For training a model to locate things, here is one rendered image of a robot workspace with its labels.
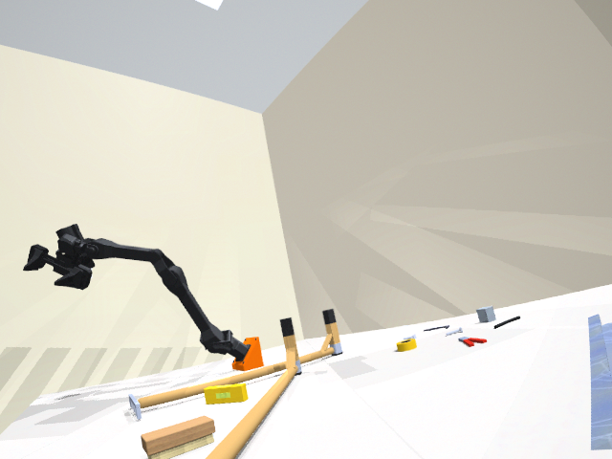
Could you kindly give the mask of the black thin rod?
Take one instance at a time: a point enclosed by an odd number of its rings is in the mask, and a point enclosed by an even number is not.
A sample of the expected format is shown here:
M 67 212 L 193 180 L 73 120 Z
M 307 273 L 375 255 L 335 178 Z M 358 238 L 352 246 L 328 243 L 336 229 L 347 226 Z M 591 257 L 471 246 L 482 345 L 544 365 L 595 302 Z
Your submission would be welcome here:
M 513 318 L 509 318 L 509 319 L 507 319 L 507 320 L 503 321 L 502 323 L 499 323 L 499 324 L 494 325 L 493 327 L 494 327 L 494 328 L 501 327 L 501 326 L 503 326 L 503 325 L 505 325 L 505 324 L 507 324 L 507 323 L 513 322 L 513 321 L 514 321 L 514 320 L 516 320 L 516 319 L 520 319 L 520 316 L 518 316 L 518 317 L 513 317 Z

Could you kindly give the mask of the yellow ring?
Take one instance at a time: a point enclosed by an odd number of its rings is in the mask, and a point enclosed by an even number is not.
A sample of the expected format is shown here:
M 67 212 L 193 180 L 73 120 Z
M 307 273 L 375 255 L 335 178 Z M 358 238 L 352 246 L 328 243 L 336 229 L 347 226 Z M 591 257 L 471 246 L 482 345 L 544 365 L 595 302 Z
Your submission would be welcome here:
M 416 348 L 416 340 L 415 339 L 406 339 L 404 341 L 398 342 L 397 343 L 397 348 L 398 351 L 400 352 L 404 352 L 404 351 L 410 351 L 414 348 Z

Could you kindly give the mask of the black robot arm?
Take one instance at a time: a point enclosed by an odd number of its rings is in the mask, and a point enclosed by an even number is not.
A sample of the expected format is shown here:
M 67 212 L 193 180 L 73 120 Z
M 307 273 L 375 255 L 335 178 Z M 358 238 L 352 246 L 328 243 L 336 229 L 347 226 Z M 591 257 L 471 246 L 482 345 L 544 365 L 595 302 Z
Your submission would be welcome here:
M 244 344 L 233 336 L 231 330 L 220 331 L 209 322 L 196 298 L 190 292 L 182 268 L 176 266 L 161 250 L 122 245 L 104 238 L 97 240 L 84 239 L 78 224 L 62 228 L 56 234 L 59 237 L 57 240 L 59 250 L 55 254 L 71 255 L 73 262 L 81 254 L 82 265 L 90 269 L 95 268 L 96 265 L 93 260 L 96 259 L 122 258 L 151 262 L 163 284 L 180 299 L 193 322 L 201 331 L 200 342 L 205 346 L 206 351 L 223 355 L 228 353 L 236 358 L 235 361 L 243 361 L 247 356 L 251 344 Z

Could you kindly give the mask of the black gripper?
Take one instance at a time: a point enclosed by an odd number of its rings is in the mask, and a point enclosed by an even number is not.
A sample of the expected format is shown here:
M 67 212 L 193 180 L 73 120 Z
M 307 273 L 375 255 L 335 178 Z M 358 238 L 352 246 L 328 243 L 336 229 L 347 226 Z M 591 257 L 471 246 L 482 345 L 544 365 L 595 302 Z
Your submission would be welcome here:
M 55 286 L 65 286 L 75 289 L 86 289 L 91 281 L 92 269 L 82 265 L 83 258 L 79 258 L 73 262 L 71 255 L 58 253 L 56 257 L 48 255 L 49 250 L 38 244 L 32 245 L 30 248 L 28 263 L 23 271 L 38 271 L 43 269 L 47 263 L 54 267 L 53 272 L 63 275 L 54 282 Z

